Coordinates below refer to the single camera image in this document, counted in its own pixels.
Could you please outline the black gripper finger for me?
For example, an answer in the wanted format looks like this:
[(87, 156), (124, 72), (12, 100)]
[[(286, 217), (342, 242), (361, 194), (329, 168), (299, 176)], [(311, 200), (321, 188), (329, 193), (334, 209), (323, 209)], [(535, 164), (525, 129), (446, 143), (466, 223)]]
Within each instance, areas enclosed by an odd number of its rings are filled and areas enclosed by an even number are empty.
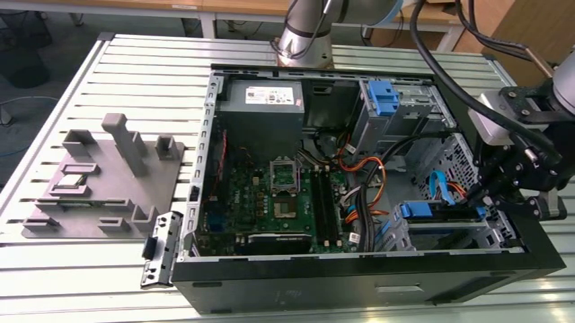
[(469, 189), (469, 204), (478, 206), (489, 196), (495, 204), (517, 202), (517, 187), (513, 185), (517, 171), (514, 149), (478, 149), (475, 152), (478, 181)]
[(525, 197), (518, 190), (506, 194), (489, 193), (495, 208), (507, 215), (523, 215), (539, 221), (561, 220), (561, 196), (557, 190), (541, 191), (537, 196)]

